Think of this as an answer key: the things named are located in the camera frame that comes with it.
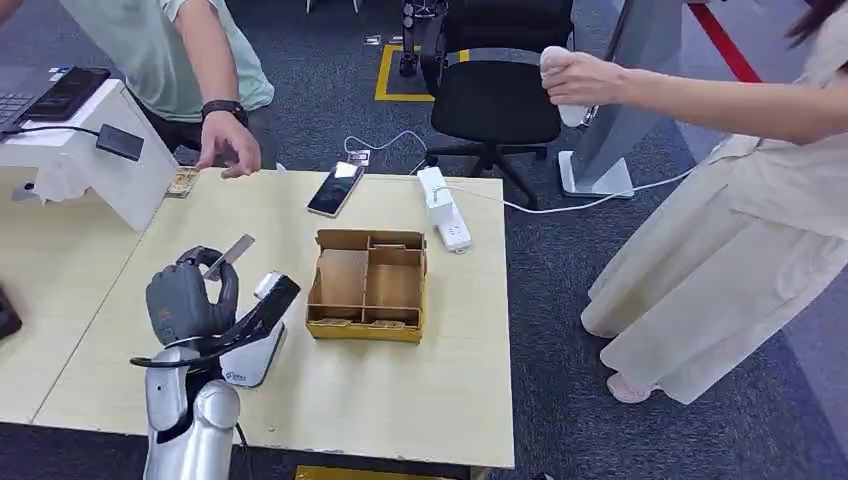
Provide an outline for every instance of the white cable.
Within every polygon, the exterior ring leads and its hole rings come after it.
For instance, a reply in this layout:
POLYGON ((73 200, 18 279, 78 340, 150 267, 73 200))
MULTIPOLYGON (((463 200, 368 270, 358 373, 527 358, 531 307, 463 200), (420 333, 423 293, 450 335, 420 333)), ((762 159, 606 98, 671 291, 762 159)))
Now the white cable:
MULTIPOLYGON (((389 147, 391 144, 395 143, 396 141, 398 141, 398 140, 400 139, 400 137, 402 137, 402 136, 404 136, 404 135, 412 135, 413 137, 415 137, 415 139, 416 139, 416 140, 418 140, 418 142, 419 142, 419 143, 421 143, 421 146, 422 146, 422 147, 424 147, 424 151, 425 151, 425 152, 427 151, 427 144, 426 144, 426 143, 424 143, 424 140, 421 140, 421 137, 419 137, 417 133, 413 132, 412 130, 404 130, 403 132, 400 132, 400 133, 398 134, 398 136, 396 136, 395 138, 391 139, 391 141, 389 141, 389 143, 387 143, 387 144, 385 144, 385 145, 383 145, 383 146, 380 146, 380 147, 375 147, 375 146, 373 146, 373 145, 369 145, 369 144, 367 144, 367 143, 363 142, 362 140, 360 140, 359 138, 356 138, 356 137, 354 137, 353 135, 349 135, 348 137, 346 137, 346 138, 345 138, 345 141, 344 141, 344 149, 345 149, 345 153, 347 153, 348 155, 350 155, 351 153, 353 153, 353 152, 352 152, 352 151, 348 148, 348 146, 347 146, 347 142, 349 142, 349 141, 351 141, 351 140, 355 140, 355 141, 357 141, 357 142, 361 143, 362 145, 364 145, 364 146, 366 146, 366 147, 368 147, 368 148, 370 148, 370 149, 372 149, 372 150, 382 150, 382 149, 384 149, 384 148, 389 147)), ((424 157, 424 160, 421 160, 421 163, 419 163, 418 165, 416 165, 416 166, 415 166, 415 168, 413 168, 413 169, 412 169, 412 171, 411 171, 411 172, 409 172, 409 174, 408 174, 408 175, 412 175, 412 174, 414 174, 416 171, 418 171, 418 169, 419 169, 419 168, 421 168, 421 166, 422 166, 422 165, 424 165, 424 162, 426 162, 426 161, 427 161, 427 157, 424 157)))
POLYGON ((463 192, 463 193, 467 193, 469 195, 474 195, 475 197, 485 198, 486 200, 491 200, 493 202, 502 203, 502 204, 506 205, 507 207, 512 207, 512 208, 514 208, 516 210, 520 210, 524 213, 530 213, 530 214, 533 214, 533 215, 547 215, 549 213, 562 213, 562 212, 570 212, 572 210, 583 210, 583 209, 586 209, 586 208, 591 208, 591 207, 594 207, 596 205, 600 205, 600 204, 602 204, 602 203, 604 203, 608 200, 612 200, 613 198, 621 196, 621 195, 625 195, 625 194, 628 194, 628 193, 636 193, 639 190, 646 190, 646 189, 649 189, 649 188, 659 187, 661 185, 673 183, 673 182, 676 182, 676 181, 678 181, 682 178, 685 178, 690 173, 695 171, 696 168, 698 168, 697 165, 690 168, 689 170, 686 170, 685 172, 681 173, 680 175, 678 175, 674 178, 669 178, 668 180, 663 180, 662 182, 651 183, 649 185, 642 185, 641 187, 629 188, 627 190, 624 190, 623 192, 613 193, 612 195, 608 195, 608 196, 606 196, 606 197, 604 197, 600 200, 597 200, 595 202, 592 202, 592 203, 587 203, 585 205, 577 205, 577 206, 574 206, 574 207, 554 208, 552 210, 530 210, 530 209, 524 208, 520 205, 516 205, 516 204, 511 203, 511 202, 506 202, 504 200, 499 200, 497 198, 487 197, 486 195, 481 195, 479 193, 472 192, 470 190, 465 190, 464 188, 459 188, 459 187, 451 187, 451 186, 439 187, 433 192, 433 195, 434 195, 434 198, 435 198, 435 195, 440 190, 454 190, 454 191, 457 191, 457 192, 463 192))
POLYGON ((421 142, 421 146, 424 147, 424 151, 427 151, 427 144, 424 143, 424 140, 421 140, 421 137, 419 137, 418 134, 416 134, 415 132, 413 132, 411 130, 405 130, 403 132, 400 132, 400 134, 398 134, 397 137, 391 139, 391 141, 389 141, 389 143, 387 143, 383 146, 380 146, 380 147, 375 147, 374 145, 369 145, 369 144, 363 142, 362 140, 354 137, 353 135, 348 136, 347 138, 345 138, 345 142, 344 142, 345 153, 347 153, 347 154, 352 153, 351 150, 347 147, 347 142, 349 142, 351 140, 356 140, 357 142, 361 143, 362 145, 364 145, 364 146, 366 146, 366 147, 368 147, 372 150, 382 150, 382 149, 388 147, 389 145, 395 143, 396 141, 398 141, 398 139, 400 139, 404 135, 412 135, 413 137, 415 137, 419 142, 421 142))
POLYGON ((413 168, 407 175, 414 175, 415 172, 417 172, 418 169, 421 168, 421 166, 424 165, 424 162, 426 162, 426 161, 427 161, 427 157, 424 157, 424 160, 421 160, 420 162, 418 162, 418 165, 416 165, 415 168, 413 168))

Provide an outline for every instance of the red floor stripe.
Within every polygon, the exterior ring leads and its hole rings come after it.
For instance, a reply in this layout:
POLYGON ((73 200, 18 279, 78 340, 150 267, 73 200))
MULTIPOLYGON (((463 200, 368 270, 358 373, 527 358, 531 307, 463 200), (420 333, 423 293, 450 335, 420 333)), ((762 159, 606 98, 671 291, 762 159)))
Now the red floor stripe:
POLYGON ((727 34, 724 27, 718 23, 718 20, 713 15, 713 12, 706 5, 689 5, 695 18, 701 23, 707 36, 710 37, 713 44, 718 49, 727 66, 736 75, 740 82, 746 83, 762 83, 760 76, 754 71, 736 44, 727 34))

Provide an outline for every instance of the green t-shirt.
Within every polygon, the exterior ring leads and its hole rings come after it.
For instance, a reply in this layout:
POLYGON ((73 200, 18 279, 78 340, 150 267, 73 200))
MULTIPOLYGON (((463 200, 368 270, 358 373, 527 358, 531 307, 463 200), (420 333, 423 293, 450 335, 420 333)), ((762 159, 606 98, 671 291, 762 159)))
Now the green t-shirt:
MULTIPOLYGON (((230 41, 246 110, 268 105, 274 87, 238 29, 224 0, 207 0, 218 9, 230 41)), ((126 76, 127 86, 157 115, 200 121, 203 100, 174 19, 186 0, 61 0, 65 10, 126 76)))

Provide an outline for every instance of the card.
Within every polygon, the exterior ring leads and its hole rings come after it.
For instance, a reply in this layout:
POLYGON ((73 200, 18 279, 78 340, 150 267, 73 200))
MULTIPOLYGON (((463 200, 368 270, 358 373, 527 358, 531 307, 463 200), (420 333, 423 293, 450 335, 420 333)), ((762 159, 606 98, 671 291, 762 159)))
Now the card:
POLYGON ((194 184, 197 182, 197 177, 200 175, 200 170, 194 167, 180 167, 177 169, 177 174, 171 181, 171 186, 168 187, 168 198, 186 198, 194 184))

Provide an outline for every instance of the floor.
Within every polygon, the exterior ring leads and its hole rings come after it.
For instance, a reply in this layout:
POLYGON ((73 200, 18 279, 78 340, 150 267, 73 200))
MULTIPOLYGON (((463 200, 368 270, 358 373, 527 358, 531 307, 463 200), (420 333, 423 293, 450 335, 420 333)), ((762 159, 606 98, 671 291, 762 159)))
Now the floor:
MULTIPOLYGON (((769 5, 793 1, 769 0, 769 5)), ((328 170, 344 159, 341 143, 349 134, 381 142, 412 129, 430 145, 451 142, 429 128, 429 105, 374 102, 381 52, 363 46, 362 37, 397 33, 398 12, 389 3, 366 2, 361 14, 353 16, 349 1, 321 0, 306 16, 301 2, 229 1, 277 87, 274 130, 282 143, 279 160, 287 167, 328 170)), ((713 8, 723 21, 727 16, 732 23, 733 11, 723 10, 729 4, 713 8)), ((574 18, 584 39, 582 48, 602 52, 615 17, 612 0, 577 0, 574 18)), ((727 78, 721 56, 710 52, 697 27, 694 20, 687 20, 684 58, 697 60, 684 64, 686 72, 727 78)), ((728 30, 737 37, 746 28, 739 24, 728 30)), ((768 37, 763 38, 763 43, 751 39, 749 46, 739 37, 739 44, 754 52, 755 45, 768 46, 768 37)), ((25 2, 17 18, 0 29, 0 45, 9 46, 0 50, 0 64, 109 63, 54 2, 25 2)), ((762 68, 764 78, 774 75, 781 80, 793 73, 771 72, 752 63, 762 68)), ((791 70, 800 62, 786 65, 791 70)), ((661 122, 628 156, 635 183, 661 180, 693 165, 716 138, 710 132, 661 122)), ((564 135, 554 149, 573 141, 564 135)), ((402 140, 375 154, 370 170, 406 173, 420 160, 419 148, 414 141, 402 140)), ((515 164, 541 192, 543 206, 574 203, 558 193, 552 161, 515 164)), ((447 174, 459 175, 464 165, 446 162, 444 168, 447 174)), ((672 188, 568 215, 531 218, 507 212, 517 468, 497 472, 496 478, 531 479, 541 471, 558 479, 581 480, 848 478, 848 448, 844 448, 848 443, 840 445, 838 436, 848 432, 848 413, 840 411, 845 407, 837 400, 844 395, 837 395, 840 392, 832 385, 833 381, 846 385, 839 376, 845 353, 834 341, 844 332, 835 325, 848 304, 844 278, 795 323, 803 326, 776 335, 689 407, 662 396, 626 406, 605 391, 609 371, 598 360, 605 342, 579 327, 579 313, 588 302, 585 292, 672 188)), ((506 187, 505 195, 522 200, 511 187, 506 187)), ((4 479, 140 478, 146 452, 140 437, 2 424, 0 446, 4 479)), ((264 449, 254 454, 257 478, 289 479, 298 463, 444 475, 456 471, 450 466, 264 449)), ((241 467, 239 460, 234 469, 241 467)))

